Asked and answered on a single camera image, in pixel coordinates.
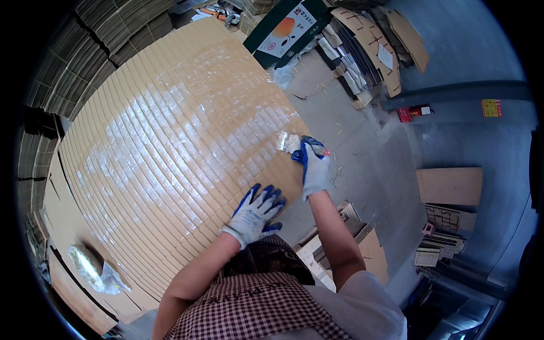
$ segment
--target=hand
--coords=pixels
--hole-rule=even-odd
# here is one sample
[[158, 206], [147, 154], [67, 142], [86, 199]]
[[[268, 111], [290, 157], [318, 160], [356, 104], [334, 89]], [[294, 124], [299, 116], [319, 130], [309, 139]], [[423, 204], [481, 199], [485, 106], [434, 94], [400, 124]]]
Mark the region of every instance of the hand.
[[291, 159], [304, 166], [302, 178], [302, 199], [306, 201], [308, 196], [320, 190], [327, 190], [329, 186], [329, 167], [331, 158], [325, 150], [323, 156], [317, 156], [312, 145], [323, 147], [324, 145], [312, 137], [302, 136], [300, 151], [295, 151]]
[[260, 184], [255, 184], [245, 194], [231, 221], [220, 230], [233, 235], [240, 242], [240, 250], [265, 236], [278, 233], [282, 227], [281, 223], [267, 225], [285, 205], [284, 197], [276, 202], [281, 190], [267, 186], [253, 199], [260, 187]]

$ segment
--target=warning sign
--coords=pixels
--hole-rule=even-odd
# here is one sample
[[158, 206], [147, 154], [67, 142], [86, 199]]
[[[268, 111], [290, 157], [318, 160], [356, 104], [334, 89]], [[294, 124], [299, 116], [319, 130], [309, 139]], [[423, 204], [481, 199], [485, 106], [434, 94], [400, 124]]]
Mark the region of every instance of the warning sign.
[[500, 99], [482, 99], [481, 111], [484, 117], [502, 117], [503, 111], [500, 107]]

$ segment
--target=plastic wrap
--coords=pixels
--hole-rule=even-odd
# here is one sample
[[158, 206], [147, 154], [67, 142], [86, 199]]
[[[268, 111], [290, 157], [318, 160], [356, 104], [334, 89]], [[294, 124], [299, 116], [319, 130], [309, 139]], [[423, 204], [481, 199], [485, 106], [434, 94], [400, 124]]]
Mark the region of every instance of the plastic wrap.
[[282, 130], [278, 133], [276, 147], [280, 151], [293, 153], [300, 149], [300, 136]]
[[131, 291], [108, 262], [104, 266], [84, 245], [73, 244], [68, 248], [68, 256], [78, 273], [99, 293], [116, 295], [123, 289]]
[[293, 57], [284, 67], [279, 67], [278, 69], [274, 70], [274, 83], [276, 83], [277, 87], [280, 88], [280, 90], [285, 90], [289, 86], [289, 83], [291, 82], [291, 79], [293, 79], [293, 68], [296, 64], [300, 61], [300, 57], [308, 52], [309, 50], [313, 49], [313, 46], [315, 45], [315, 41], [310, 41], [306, 47], [302, 49], [297, 55]]

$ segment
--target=plastic bag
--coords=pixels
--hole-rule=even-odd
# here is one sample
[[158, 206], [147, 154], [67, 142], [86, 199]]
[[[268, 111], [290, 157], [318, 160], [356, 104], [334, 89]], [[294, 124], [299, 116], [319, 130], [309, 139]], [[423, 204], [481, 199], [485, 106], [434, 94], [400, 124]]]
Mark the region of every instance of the plastic bag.
[[284, 67], [280, 67], [274, 70], [274, 83], [276, 83], [277, 87], [279, 87], [280, 90], [283, 91], [287, 89], [289, 83], [291, 82], [291, 79], [293, 79], [293, 68], [300, 61], [300, 57], [304, 53], [313, 49], [313, 46], [315, 44], [315, 41], [310, 41], [310, 43], [306, 45], [306, 47], [304, 47], [302, 51], [295, 55], [293, 59], [291, 59]]
[[72, 244], [68, 248], [68, 256], [79, 274], [97, 292], [116, 295], [121, 293], [123, 288], [131, 291], [111, 265], [104, 261], [104, 266], [101, 266], [97, 258], [84, 245]]

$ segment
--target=peach illustration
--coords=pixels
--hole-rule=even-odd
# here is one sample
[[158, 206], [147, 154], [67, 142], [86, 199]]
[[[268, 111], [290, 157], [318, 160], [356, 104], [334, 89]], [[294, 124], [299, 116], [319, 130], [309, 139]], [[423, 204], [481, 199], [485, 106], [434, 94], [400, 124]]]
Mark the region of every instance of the peach illustration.
[[277, 24], [276, 28], [274, 28], [272, 31], [272, 36], [275, 38], [283, 38], [284, 36], [289, 35], [294, 27], [295, 19], [285, 18], [279, 24]]

